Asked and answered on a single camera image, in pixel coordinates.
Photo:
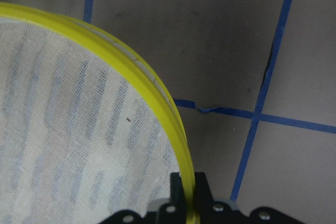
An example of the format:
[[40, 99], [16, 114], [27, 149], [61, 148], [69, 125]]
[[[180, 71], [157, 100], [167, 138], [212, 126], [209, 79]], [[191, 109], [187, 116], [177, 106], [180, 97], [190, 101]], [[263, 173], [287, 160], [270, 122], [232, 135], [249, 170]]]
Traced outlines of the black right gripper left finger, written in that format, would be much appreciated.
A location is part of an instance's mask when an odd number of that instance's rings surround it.
[[170, 223], [186, 223], [186, 203], [179, 173], [170, 175]]

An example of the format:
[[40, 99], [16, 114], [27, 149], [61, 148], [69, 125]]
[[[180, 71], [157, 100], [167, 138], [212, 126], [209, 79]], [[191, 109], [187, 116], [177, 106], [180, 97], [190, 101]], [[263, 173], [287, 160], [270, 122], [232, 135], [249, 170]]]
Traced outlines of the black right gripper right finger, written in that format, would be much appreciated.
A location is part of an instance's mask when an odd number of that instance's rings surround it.
[[212, 212], [213, 196], [205, 173], [195, 173], [194, 207], [198, 222], [202, 224], [210, 223]]

